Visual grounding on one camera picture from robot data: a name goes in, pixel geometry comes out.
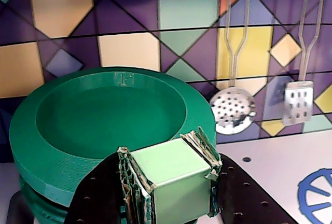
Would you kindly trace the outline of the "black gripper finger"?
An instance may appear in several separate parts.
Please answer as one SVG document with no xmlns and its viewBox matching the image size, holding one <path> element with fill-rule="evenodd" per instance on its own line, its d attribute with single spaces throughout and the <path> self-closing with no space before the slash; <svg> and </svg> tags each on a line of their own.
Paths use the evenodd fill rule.
<svg viewBox="0 0 332 224">
<path fill-rule="evenodd" d="M 119 147 L 81 180 L 65 223 L 156 223 L 155 189 L 133 153 Z"/>
<path fill-rule="evenodd" d="M 216 151 L 202 128 L 180 136 L 210 166 L 210 218 L 223 223 L 296 223 L 244 169 Z"/>
</svg>

